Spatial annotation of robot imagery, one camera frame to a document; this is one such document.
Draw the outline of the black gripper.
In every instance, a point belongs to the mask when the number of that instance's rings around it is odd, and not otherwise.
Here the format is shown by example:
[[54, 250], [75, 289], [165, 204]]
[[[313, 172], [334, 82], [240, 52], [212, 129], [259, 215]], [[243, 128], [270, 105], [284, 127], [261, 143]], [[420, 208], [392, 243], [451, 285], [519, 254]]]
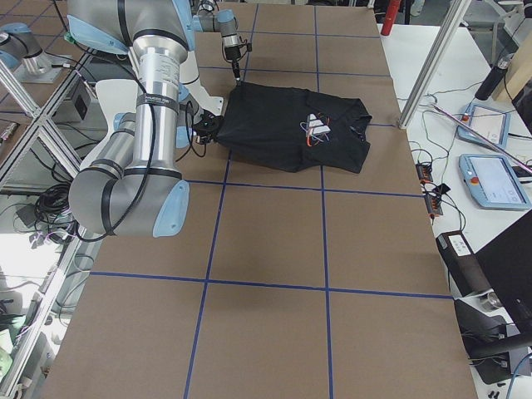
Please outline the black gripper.
[[216, 138], [222, 125], [222, 116], [204, 117], [201, 121], [194, 124], [193, 126], [193, 130], [196, 135], [196, 142], [198, 144], [210, 143]]
[[238, 44], [236, 46], [226, 47], [226, 60], [231, 63], [232, 72], [236, 86], [240, 86], [242, 83], [241, 71], [239, 62], [245, 55], [245, 44]]

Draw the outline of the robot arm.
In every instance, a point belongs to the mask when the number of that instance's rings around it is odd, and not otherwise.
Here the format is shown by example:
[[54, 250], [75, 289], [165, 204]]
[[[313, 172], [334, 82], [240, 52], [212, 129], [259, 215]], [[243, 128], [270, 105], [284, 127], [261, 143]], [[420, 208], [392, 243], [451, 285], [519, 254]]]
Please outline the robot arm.
[[95, 239], [165, 237], [185, 222], [190, 186], [175, 168], [176, 135], [201, 108], [180, 84], [198, 28], [187, 1], [70, 1], [74, 39], [125, 54], [135, 66], [135, 112], [125, 113], [95, 159], [74, 178], [69, 205]]
[[195, 32], [217, 32], [221, 36], [223, 59], [230, 64], [236, 85], [242, 77], [240, 61], [252, 51], [252, 44], [239, 34], [238, 19], [231, 9], [219, 9], [216, 1], [198, 1], [193, 8], [192, 28]]

